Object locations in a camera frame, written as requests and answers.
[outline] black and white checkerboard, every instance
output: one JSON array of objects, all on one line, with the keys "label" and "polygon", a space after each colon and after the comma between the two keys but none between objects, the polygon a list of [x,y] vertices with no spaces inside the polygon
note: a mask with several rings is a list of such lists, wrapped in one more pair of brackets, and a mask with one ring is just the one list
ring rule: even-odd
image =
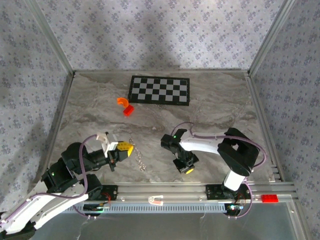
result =
[{"label": "black and white checkerboard", "polygon": [[189,106],[189,78],[132,76],[129,103]]}]

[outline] small chain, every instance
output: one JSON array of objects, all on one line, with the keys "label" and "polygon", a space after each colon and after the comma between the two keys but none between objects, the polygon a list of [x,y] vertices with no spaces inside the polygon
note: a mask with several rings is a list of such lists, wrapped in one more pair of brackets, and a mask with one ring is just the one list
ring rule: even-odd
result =
[{"label": "small chain", "polygon": [[142,153],[139,149],[137,149],[136,144],[134,143],[134,141],[132,140],[132,137],[129,138],[129,143],[133,145],[133,151],[135,152],[135,160],[139,165],[139,169],[140,171],[145,171],[146,170],[146,165],[144,165],[144,163],[141,161],[142,159]]}]

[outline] gray marble table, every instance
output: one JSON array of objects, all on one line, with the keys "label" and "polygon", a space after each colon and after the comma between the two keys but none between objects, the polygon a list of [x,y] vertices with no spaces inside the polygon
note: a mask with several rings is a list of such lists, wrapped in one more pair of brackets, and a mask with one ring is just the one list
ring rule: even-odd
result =
[{"label": "gray marble table", "polygon": [[[127,97],[132,75],[190,78],[189,106],[133,103],[133,114],[125,117],[117,98]],[[111,172],[109,166],[96,171],[102,183],[222,182],[229,168],[220,156],[196,152],[200,161],[192,173],[185,175],[180,174],[173,164],[174,156],[161,148],[162,136],[185,121],[194,122],[194,131],[204,133],[220,133],[234,127],[266,146],[243,73],[76,73],[50,163],[55,163],[69,144],[82,142],[97,132],[108,131],[119,141],[133,139],[143,155],[146,171],[140,171],[133,152],[117,164],[115,172]],[[100,148],[95,140],[86,146],[89,152]],[[249,178],[256,182],[273,179],[269,161]]]}]

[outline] patterned wallpaper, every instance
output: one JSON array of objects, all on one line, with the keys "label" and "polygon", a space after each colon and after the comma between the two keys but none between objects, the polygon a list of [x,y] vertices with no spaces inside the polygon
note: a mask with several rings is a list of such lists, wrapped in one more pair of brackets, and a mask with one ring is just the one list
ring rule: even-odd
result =
[{"label": "patterned wallpaper", "polygon": [[67,74],[21,0],[0,3],[0,212],[41,170]]},{"label": "patterned wallpaper", "polygon": [[320,2],[297,0],[253,78],[286,179],[320,239]]},{"label": "patterned wallpaper", "polygon": [[248,69],[284,0],[38,0],[75,70]]}]

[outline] red block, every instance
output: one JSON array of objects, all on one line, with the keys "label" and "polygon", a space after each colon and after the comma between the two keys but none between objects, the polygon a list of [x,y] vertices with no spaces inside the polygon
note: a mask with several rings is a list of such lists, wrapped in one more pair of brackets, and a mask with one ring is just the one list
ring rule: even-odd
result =
[{"label": "red block", "polygon": [[129,117],[134,110],[135,110],[135,108],[129,104],[129,106],[127,106],[127,107],[125,108],[125,110],[123,110],[123,114],[124,114],[125,116]]},{"label": "red block", "polygon": [[264,204],[274,204],[279,202],[278,196],[276,194],[261,195],[261,200]]}]

